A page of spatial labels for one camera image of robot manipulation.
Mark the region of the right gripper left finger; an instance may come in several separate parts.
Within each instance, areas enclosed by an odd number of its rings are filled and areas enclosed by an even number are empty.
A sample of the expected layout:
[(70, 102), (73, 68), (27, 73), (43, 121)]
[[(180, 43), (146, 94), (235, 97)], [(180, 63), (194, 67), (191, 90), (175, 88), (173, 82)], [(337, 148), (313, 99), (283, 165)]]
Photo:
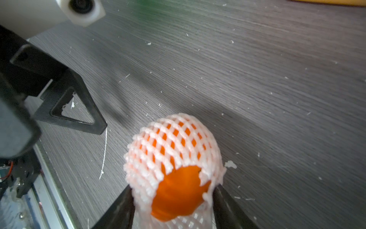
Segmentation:
[(131, 229), (135, 206), (128, 185), (92, 229)]

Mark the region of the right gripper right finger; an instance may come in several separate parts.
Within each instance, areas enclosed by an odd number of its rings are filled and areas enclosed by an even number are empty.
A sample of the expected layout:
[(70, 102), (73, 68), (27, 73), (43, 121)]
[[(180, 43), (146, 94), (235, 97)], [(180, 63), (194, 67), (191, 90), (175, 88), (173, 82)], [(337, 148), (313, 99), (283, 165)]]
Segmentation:
[(259, 229), (222, 185), (213, 191), (213, 209), (217, 229)]

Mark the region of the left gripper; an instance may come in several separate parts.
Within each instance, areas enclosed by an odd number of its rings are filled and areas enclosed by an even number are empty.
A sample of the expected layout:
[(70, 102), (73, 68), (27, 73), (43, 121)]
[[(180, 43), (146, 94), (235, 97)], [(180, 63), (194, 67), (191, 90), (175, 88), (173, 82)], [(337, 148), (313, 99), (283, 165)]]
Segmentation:
[(86, 84), (75, 71), (1, 27), (1, 158), (13, 159), (41, 136), (24, 100), (41, 94), (34, 119), (85, 133), (101, 135), (107, 122)]

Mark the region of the netted orange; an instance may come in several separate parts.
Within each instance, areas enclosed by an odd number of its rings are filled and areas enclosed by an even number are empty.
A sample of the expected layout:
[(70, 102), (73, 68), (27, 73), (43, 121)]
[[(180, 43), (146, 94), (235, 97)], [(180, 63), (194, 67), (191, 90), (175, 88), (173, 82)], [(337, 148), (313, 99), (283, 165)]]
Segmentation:
[(203, 194), (211, 184), (200, 185), (200, 172), (200, 167), (188, 166), (165, 175), (152, 201), (151, 215), (162, 222), (191, 215), (204, 202)]

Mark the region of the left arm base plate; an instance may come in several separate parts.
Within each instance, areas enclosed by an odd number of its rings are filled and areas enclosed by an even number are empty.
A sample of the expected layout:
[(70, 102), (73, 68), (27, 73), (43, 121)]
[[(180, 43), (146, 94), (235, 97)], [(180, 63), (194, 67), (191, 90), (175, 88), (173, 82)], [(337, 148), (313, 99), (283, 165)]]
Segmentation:
[(16, 197), (22, 198), (40, 175), (41, 164), (33, 149), (8, 162), (10, 162), (9, 174), (4, 179), (1, 178), (1, 199), (7, 190), (15, 190)]

